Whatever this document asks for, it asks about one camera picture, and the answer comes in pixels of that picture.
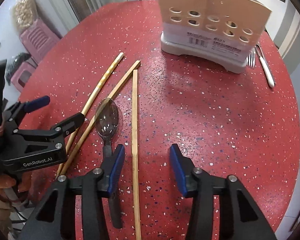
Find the left human hand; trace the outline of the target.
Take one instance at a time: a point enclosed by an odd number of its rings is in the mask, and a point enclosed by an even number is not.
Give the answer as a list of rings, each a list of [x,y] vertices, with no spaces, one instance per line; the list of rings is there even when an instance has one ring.
[[[32,172],[22,174],[21,183],[18,185],[18,192],[29,191],[31,187]],[[16,185],[16,180],[6,174],[0,175],[0,196],[6,197],[4,189],[9,189]]]

